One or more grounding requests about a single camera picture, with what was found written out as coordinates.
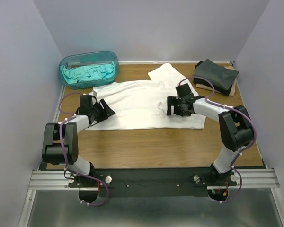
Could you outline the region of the white printed t shirt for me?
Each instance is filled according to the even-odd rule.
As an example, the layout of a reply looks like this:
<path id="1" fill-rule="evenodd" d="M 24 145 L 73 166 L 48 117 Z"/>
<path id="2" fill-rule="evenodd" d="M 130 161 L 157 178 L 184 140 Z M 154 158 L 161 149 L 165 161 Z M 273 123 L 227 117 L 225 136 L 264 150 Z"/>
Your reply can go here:
<path id="1" fill-rule="evenodd" d="M 176 96 L 176 86 L 185 79 L 171 64 L 148 72 L 149 80 L 113 82 L 94 88 L 115 115 L 88 128 L 90 131 L 154 128 L 203 129 L 206 117 L 167 116 L 167 98 Z"/>

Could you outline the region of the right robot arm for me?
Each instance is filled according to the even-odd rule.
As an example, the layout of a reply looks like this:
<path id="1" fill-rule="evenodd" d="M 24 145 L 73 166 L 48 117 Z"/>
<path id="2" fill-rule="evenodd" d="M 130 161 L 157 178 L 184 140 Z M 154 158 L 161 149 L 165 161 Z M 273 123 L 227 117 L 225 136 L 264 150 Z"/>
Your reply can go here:
<path id="1" fill-rule="evenodd" d="M 242 152 L 252 146 L 256 132 L 246 108 L 230 107 L 195 96 L 188 84 L 176 87 L 177 96 L 167 97 L 167 116 L 188 117 L 200 114 L 219 123 L 222 149 L 205 173 L 205 182 L 220 185 L 231 174 L 233 164 Z"/>

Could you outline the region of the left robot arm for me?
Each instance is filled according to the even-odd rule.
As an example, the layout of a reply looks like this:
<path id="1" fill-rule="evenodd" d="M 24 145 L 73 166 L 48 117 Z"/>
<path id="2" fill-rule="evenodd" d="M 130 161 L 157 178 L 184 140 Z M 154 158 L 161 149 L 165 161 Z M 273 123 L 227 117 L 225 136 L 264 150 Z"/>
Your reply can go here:
<path id="1" fill-rule="evenodd" d="M 105 183 L 95 176 L 93 164 L 79 154 L 78 134 L 115 115 L 104 99 L 97 100 L 95 95 L 80 94 L 79 107 L 75 113 L 61 122 L 48 123 L 45 126 L 42 160 L 52 165 L 63 166 L 70 182 L 79 181 L 86 187 L 95 182 L 104 186 Z"/>

